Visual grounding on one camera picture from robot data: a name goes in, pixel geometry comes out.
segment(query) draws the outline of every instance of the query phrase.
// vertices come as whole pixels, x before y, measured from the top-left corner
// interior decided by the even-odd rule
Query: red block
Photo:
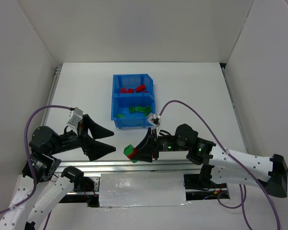
[[[143,84],[143,85],[140,85],[138,87],[135,88],[135,91],[136,92],[142,92],[146,89],[146,86]]]
[[[126,88],[121,88],[120,89],[120,93],[127,93],[127,89]]]

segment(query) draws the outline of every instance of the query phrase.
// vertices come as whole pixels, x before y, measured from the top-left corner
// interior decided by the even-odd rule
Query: white tabletop
[[[227,148],[245,151],[228,90],[218,63],[64,63],[52,104],[78,107],[101,126],[114,131],[99,141],[117,151],[100,160],[127,160],[123,149],[136,146],[146,129],[120,130],[111,121],[114,74],[147,73],[154,80],[156,112],[169,100],[181,100],[208,122]],[[46,122],[58,134],[63,132],[68,111],[51,109]],[[199,137],[213,140],[207,128],[188,108],[170,104],[162,115],[162,129],[174,134],[178,125],[188,124]],[[63,161],[88,161],[81,149],[56,155]],[[160,160],[186,159],[186,152],[160,153]]]

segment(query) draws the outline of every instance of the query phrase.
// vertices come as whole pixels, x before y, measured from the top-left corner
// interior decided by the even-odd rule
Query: green block
[[[148,106],[144,110],[145,110],[146,114],[149,114],[152,111],[152,108],[150,106]]]
[[[128,157],[130,154],[132,154],[134,150],[134,147],[132,145],[128,145],[125,149],[124,149],[124,155],[126,157]]]
[[[123,115],[123,114],[117,114],[117,117],[119,117],[119,118],[123,118],[123,117],[126,117],[126,116]]]
[[[145,108],[144,107],[140,107],[140,106],[136,106],[135,107],[135,111],[136,112],[140,112],[140,113],[145,113]]]
[[[130,106],[128,109],[129,109],[129,113],[134,113],[135,112],[134,106]]]

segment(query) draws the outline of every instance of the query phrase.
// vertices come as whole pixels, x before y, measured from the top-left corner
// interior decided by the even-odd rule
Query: blue plastic container
[[[145,91],[148,93],[135,92],[135,88],[142,84],[146,86]],[[120,89],[124,87],[127,90],[134,89],[134,93],[120,93]],[[154,82],[148,74],[113,75],[111,120],[115,126],[117,128],[151,126],[144,113],[129,113],[131,106],[150,106],[152,113],[156,113]]]

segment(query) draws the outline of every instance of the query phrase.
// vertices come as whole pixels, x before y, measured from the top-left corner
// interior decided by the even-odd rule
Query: white table
[[[52,104],[79,107],[101,126],[113,130],[115,136],[100,141],[117,151],[102,161],[125,161],[123,149],[136,146],[146,133],[144,129],[119,130],[110,120],[113,74],[148,73],[154,80],[156,111],[169,100],[182,100],[197,110],[208,122],[224,146],[245,151],[227,87],[218,63],[64,63],[55,88]],[[51,109],[46,124],[61,134],[68,112]],[[180,104],[171,104],[163,116],[163,129],[174,134],[178,125],[186,123],[199,132],[199,137],[213,140],[200,120]],[[186,152],[161,153],[160,159],[176,162]],[[88,161],[81,149],[58,154],[64,161]],[[230,200],[239,202],[237,185],[228,185]],[[263,193],[248,188],[246,212],[256,229],[274,229],[272,211]],[[241,210],[227,210],[216,200],[192,201],[180,207],[86,208],[85,204],[59,204],[52,212],[47,230],[225,230],[247,227]]]

